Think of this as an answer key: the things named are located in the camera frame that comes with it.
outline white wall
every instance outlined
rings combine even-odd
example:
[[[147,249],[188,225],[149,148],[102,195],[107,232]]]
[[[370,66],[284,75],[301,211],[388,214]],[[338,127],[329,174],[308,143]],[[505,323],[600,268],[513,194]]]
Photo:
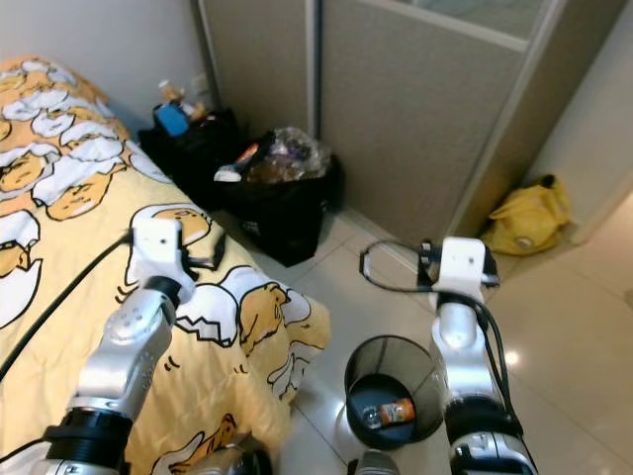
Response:
[[[632,189],[633,2],[623,10],[528,176],[546,172],[566,185],[572,221],[581,227],[597,224],[598,215],[605,217]]]
[[[0,60],[35,53],[90,79],[132,130],[151,124],[157,84],[204,72],[187,0],[2,0]]]

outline black trash bag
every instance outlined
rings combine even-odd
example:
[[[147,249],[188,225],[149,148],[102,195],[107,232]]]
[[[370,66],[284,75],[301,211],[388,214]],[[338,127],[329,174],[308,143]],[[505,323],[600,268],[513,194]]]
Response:
[[[214,174],[233,163],[245,144],[231,110],[210,113],[178,137],[156,125],[139,131],[138,138],[152,161],[196,204],[209,211],[221,207]]]
[[[270,134],[256,153],[265,156]],[[254,157],[252,164],[257,163]],[[268,255],[286,266],[317,250],[323,212],[340,188],[340,166],[333,156],[325,176],[282,183],[216,182],[224,208]]]

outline blanket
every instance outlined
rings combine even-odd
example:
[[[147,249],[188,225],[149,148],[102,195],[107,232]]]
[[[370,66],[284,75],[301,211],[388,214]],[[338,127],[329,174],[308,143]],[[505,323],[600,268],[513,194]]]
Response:
[[[194,257],[209,257],[223,233],[130,140],[97,87],[40,57],[0,64],[0,361],[147,217],[178,220]],[[105,321],[136,290],[135,259],[127,246],[106,257],[0,383],[0,474],[28,473],[45,456],[45,427],[61,421]],[[128,445],[132,473],[183,473],[237,433],[279,446],[289,402],[329,337],[322,305],[266,276],[229,238],[220,268],[201,270],[177,310]]]

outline small bottle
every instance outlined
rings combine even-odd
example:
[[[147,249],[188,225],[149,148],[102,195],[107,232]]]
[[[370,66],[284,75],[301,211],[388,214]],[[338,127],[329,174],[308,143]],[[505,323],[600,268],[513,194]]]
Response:
[[[368,406],[363,410],[363,420],[368,428],[383,428],[392,424],[408,423],[413,419],[415,419],[415,409],[411,399]]]

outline blue item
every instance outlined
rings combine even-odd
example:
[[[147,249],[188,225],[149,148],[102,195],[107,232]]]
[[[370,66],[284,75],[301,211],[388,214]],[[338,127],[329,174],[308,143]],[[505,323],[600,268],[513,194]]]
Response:
[[[154,117],[171,137],[182,136],[189,130],[189,119],[176,104],[165,104],[154,110]]]

